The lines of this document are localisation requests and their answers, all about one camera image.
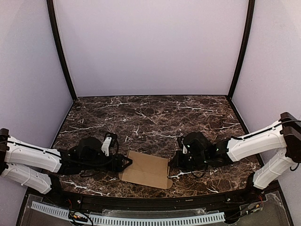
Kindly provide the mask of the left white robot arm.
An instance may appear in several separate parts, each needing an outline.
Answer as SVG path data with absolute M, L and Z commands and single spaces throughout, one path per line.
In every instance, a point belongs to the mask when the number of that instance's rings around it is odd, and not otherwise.
M 0 130 L 0 175 L 41 194 L 60 192 L 58 175 L 78 175 L 85 170 L 122 172 L 133 163 L 119 154 L 117 134 L 107 132 L 104 140 L 83 138 L 69 150 L 49 149 L 22 142 Z

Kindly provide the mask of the brown cardboard box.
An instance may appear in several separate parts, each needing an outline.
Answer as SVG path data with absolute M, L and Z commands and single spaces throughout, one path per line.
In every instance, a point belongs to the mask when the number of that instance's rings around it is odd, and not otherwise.
M 165 190 L 172 187 L 169 159 L 134 151 L 128 151 L 127 157 L 133 162 L 119 173 L 120 180 Z

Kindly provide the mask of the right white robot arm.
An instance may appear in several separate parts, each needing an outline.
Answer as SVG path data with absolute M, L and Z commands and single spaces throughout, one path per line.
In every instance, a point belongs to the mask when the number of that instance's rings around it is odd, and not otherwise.
M 179 150 L 169 162 L 172 168 L 195 171 L 231 165 L 251 155 L 269 150 L 277 153 L 248 178 L 249 188 L 265 189 L 278 176 L 301 162 L 301 121 L 284 112 L 271 125 L 244 136 L 211 143 L 202 132 L 177 139 Z

